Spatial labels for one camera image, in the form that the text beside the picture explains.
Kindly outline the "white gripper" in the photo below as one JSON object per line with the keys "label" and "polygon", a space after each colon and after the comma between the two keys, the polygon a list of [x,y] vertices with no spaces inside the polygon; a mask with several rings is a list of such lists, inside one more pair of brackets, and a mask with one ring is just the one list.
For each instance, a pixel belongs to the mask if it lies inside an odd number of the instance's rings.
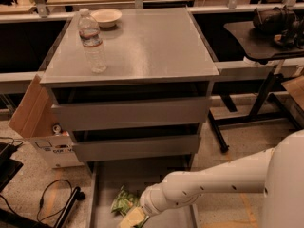
{"label": "white gripper", "polygon": [[160,184],[148,186],[141,194],[140,206],[131,208],[123,220],[119,223],[119,228],[133,228],[143,222],[148,216],[156,216],[168,208],[167,199]]}

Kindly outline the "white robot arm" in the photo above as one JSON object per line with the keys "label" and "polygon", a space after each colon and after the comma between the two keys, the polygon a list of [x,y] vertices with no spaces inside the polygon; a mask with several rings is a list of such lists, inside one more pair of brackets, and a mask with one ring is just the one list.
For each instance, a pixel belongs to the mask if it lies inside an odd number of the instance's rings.
{"label": "white robot arm", "polygon": [[262,193],[260,228],[304,228],[304,130],[276,147],[197,172],[177,171],[147,187],[118,228],[193,204],[204,193]]}

